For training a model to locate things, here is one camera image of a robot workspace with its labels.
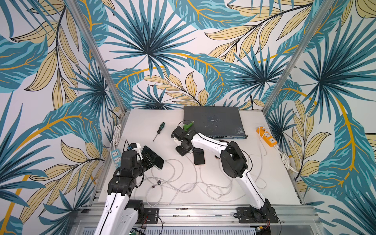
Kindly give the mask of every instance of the metal profile beam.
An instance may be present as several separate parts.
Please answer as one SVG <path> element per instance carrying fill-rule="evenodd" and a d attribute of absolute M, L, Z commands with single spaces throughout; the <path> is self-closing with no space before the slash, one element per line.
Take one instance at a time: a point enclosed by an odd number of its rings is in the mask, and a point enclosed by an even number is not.
<path fill-rule="evenodd" d="M 73 18 L 76 21 L 76 24 L 78 25 L 78 28 L 80 29 L 83 37 L 85 38 L 86 43 L 88 44 L 89 49 L 91 50 L 91 53 L 100 71 L 102 72 L 110 91 L 114 95 L 117 105 L 119 106 L 121 112 L 125 114 L 126 108 L 123 104 L 123 99 L 120 97 L 115 87 L 114 81 L 112 80 L 111 75 L 108 72 L 107 66 L 99 52 L 99 48 L 97 47 L 94 37 L 91 34 L 86 19 L 84 18 L 82 11 L 77 4 L 77 0 L 65 0 L 65 2 L 67 3 L 69 10 L 71 11 Z"/>
<path fill-rule="evenodd" d="M 283 73 L 279 77 L 273 91 L 271 92 L 268 100 L 265 103 L 264 108 L 262 109 L 263 113 L 266 114 L 270 109 L 274 99 L 277 97 L 279 91 L 281 90 L 283 84 L 287 80 L 287 77 L 290 75 L 292 69 L 296 65 L 296 62 L 303 54 L 304 50 L 308 46 L 308 43 L 311 41 L 312 37 L 315 35 L 318 27 L 320 26 L 322 20 L 326 16 L 327 12 L 330 10 L 334 3 L 334 0 L 323 0 L 319 9 L 317 10 L 316 15 L 313 17 L 311 25 L 307 28 L 305 34 L 303 35 L 301 41 L 298 44 L 298 47 L 294 51 L 293 55 L 291 56 L 290 61 L 288 62 L 286 68 L 284 69 Z"/>

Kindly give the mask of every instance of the power strip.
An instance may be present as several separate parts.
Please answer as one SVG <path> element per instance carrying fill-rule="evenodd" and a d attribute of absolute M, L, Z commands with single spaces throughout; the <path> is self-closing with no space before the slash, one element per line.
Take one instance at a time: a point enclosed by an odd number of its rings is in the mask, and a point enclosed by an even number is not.
<path fill-rule="evenodd" d="M 121 159 L 120 150 L 119 149 L 112 150 L 111 156 L 112 156 L 112 160 L 115 163 L 115 167 L 119 168 L 120 167 L 120 159 Z"/>
<path fill-rule="evenodd" d="M 259 127 L 256 132 L 262 137 L 262 139 L 270 146 L 273 147 L 277 144 L 277 141 L 266 131 L 265 127 Z"/>

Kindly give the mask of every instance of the phone screen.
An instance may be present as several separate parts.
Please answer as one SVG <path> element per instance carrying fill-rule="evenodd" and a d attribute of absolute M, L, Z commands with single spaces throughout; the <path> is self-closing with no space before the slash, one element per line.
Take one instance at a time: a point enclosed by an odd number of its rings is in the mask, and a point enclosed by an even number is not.
<path fill-rule="evenodd" d="M 146 154 L 149 154 L 150 157 L 154 159 L 154 165 L 158 169 L 161 170 L 163 168 L 164 160 L 160 156 L 158 156 L 158 154 L 156 154 L 153 150 L 151 150 L 148 146 L 144 146 L 141 152 L 141 155 L 143 156 Z"/>

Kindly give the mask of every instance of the black smartphone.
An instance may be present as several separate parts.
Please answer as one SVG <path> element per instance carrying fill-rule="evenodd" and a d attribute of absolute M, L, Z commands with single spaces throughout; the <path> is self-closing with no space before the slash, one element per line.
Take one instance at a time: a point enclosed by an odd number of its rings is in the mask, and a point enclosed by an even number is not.
<path fill-rule="evenodd" d="M 193 150 L 193 162 L 194 162 L 195 165 L 204 165 L 205 164 L 204 150 L 202 150 L 202 149 L 194 149 Z"/>
<path fill-rule="evenodd" d="M 160 156 L 158 156 L 158 154 L 156 154 L 153 150 L 151 150 L 148 146 L 144 146 L 144 148 L 141 151 L 141 155 L 144 156 L 146 154 L 150 155 L 150 157 L 154 160 L 154 165 L 158 169 L 161 170 L 163 168 L 164 160 Z"/>

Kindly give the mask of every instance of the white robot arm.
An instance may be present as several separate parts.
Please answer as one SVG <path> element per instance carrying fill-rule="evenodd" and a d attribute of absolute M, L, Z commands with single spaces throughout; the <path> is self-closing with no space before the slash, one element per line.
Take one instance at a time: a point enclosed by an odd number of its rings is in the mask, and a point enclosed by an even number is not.
<path fill-rule="evenodd" d="M 271 204 L 259 191 L 249 171 L 246 171 L 248 168 L 247 160 L 236 142 L 217 141 L 204 136 L 202 133 L 197 133 L 196 130 L 189 127 L 185 130 L 177 127 L 171 137 L 178 144 L 176 150 L 181 156 L 187 154 L 191 149 L 199 148 L 220 157 L 223 171 L 239 183 L 249 199 L 251 207 L 256 209 L 263 217 L 270 213 Z"/>

